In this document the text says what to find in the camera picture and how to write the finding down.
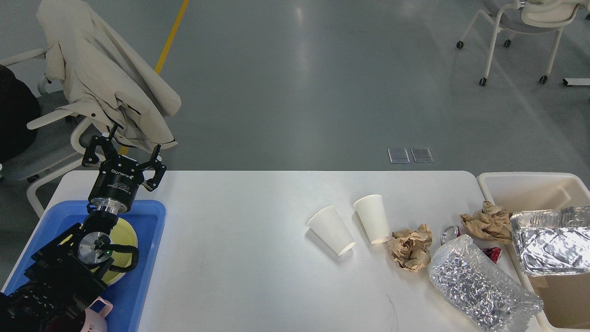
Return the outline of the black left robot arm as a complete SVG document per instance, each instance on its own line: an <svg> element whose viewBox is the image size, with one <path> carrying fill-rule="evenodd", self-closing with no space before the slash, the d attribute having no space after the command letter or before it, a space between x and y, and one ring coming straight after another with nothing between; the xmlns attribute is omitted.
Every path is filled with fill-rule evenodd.
<svg viewBox="0 0 590 332"><path fill-rule="evenodd" d="M155 145L149 160L139 163L118 153L108 136L93 136L82 158L84 167L99 164L88 196L88 215L32 255L25 270L28 282L13 293L1 294L3 332L42 332L56 317L75 319L107 288L108 271L130 273L139 262L139 249L112 242L110 233L119 213L128 212L140 186L154 191L166 172Z"/></svg>

